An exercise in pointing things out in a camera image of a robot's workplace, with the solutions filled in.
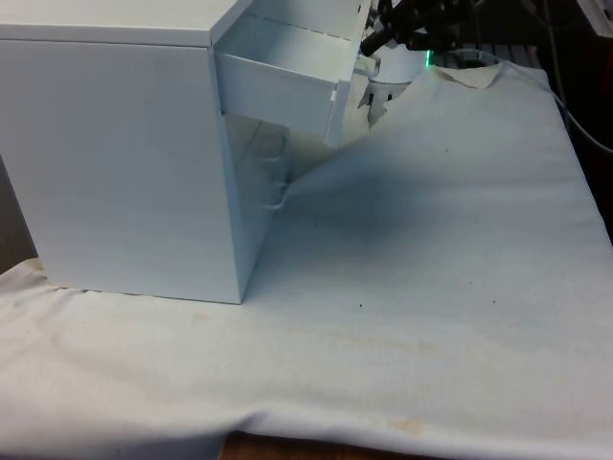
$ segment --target dark background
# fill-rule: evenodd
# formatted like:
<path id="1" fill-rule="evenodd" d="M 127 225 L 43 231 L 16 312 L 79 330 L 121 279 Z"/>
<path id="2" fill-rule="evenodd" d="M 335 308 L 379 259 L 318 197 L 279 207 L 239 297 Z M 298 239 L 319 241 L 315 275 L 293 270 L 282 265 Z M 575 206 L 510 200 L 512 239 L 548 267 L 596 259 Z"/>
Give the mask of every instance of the dark background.
<path id="1" fill-rule="evenodd" d="M 539 50 L 543 68 L 553 78 L 553 61 L 547 30 L 522 7 L 521 0 L 486 0 L 478 19 L 485 43 L 532 44 Z M 556 34 L 562 82 L 568 106 L 581 124 L 602 143 L 613 146 L 613 79 L 602 88 L 602 78 L 613 40 L 596 37 L 584 19 L 576 0 L 549 0 L 552 21 L 572 23 L 571 31 Z M 475 21 L 462 27 L 462 40 L 476 42 Z M 573 129 L 571 139 L 590 188 L 613 240 L 613 155 L 587 142 Z M 4 165 L 0 161 L 0 273 L 35 256 Z"/>

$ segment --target white drawer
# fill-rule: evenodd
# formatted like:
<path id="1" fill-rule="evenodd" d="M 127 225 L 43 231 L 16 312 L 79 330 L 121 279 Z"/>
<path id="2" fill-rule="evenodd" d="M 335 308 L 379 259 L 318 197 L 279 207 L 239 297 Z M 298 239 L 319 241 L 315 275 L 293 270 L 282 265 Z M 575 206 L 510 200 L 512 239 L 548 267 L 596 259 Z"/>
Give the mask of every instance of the white drawer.
<path id="1" fill-rule="evenodd" d="M 290 169 L 288 138 L 286 128 L 261 124 L 238 165 L 242 233 L 250 270 L 258 258 L 272 217 L 283 204 Z"/>
<path id="2" fill-rule="evenodd" d="M 215 47 L 222 110 L 336 145 L 370 4 L 347 2 L 345 36 L 244 14 Z"/>

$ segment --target cabinet top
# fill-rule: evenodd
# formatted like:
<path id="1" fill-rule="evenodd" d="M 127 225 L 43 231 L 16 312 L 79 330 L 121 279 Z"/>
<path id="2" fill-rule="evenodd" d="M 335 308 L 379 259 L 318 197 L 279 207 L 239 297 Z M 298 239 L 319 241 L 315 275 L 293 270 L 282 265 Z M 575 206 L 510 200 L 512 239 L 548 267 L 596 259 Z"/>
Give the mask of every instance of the cabinet top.
<path id="1" fill-rule="evenodd" d="M 0 0 L 0 39 L 209 47 L 251 0 Z"/>

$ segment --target white cable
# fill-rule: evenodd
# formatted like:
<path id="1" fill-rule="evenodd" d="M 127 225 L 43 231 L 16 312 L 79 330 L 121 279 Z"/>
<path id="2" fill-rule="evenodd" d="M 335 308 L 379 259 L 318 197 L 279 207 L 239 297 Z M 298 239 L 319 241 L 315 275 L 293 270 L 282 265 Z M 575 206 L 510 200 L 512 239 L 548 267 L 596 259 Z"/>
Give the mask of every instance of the white cable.
<path id="1" fill-rule="evenodd" d="M 607 147 L 605 144 L 599 142 L 594 136 L 592 136 L 589 132 L 587 132 L 587 129 L 585 129 L 583 126 L 581 126 L 581 124 L 573 116 L 573 114 L 568 111 L 568 107 L 566 107 L 566 105 L 564 104 L 562 99 L 560 99 L 559 96 L 549 86 L 547 86 L 547 85 L 541 83 L 539 80 L 535 79 L 532 75 L 530 75 L 528 72 L 523 70 L 520 66 L 518 66 L 514 62 L 511 62 L 511 61 L 506 60 L 506 59 L 502 59 L 502 58 L 500 58 L 500 57 L 498 57 L 496 55 L 493 55 L 492 53 L 488 53 L 487 51 L 483 51 L 483 50 L 477 50 L 475 48 L 461 48 L 459 50 L 454 51 L 453 53 L 481 53 L 483 56 L 486 56 L 488 58 L 494 59 L 494 61 L 504 62 L 511 69 L 513 69 L 515 72 L 517 72 L 519 75 L 521 75 L 525 79 L 531 81 L 536 86 L 538 86 L 539 88 L 543 89 L 544 91 L 547 91 L 548 93 L 551 93 L 551 95 L 554 96 L 554 98 L 556 99 L 557 103 L 562 107 L 562 110 L 564 110 L 566 113 L 568 113 L 568 118 L 570 119 L 571 122 L 573 122 L 575 127 L 577 127 L 577 129 L 579 131 L 581 131 L 581 133 L 592 144 L 594 144 L 596 147 L 598 147 L 599 149 L 601 149 L 601 150 L 603 150 L 603 151 L 613 155 L 613 149 L 610 148 L 610 147 Z"/>

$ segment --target cabinet side panel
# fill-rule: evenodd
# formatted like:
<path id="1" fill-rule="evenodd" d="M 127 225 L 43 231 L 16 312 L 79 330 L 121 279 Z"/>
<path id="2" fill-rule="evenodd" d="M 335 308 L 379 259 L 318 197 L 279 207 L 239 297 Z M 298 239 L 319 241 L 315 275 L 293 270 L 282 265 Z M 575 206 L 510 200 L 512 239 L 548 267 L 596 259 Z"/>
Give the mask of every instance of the cabinet side panel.
<path id="1" fill-rule="evenodd" d="M 0 139 L 60 285 L 239 302 L 212 54 L 0 42 Z"/>

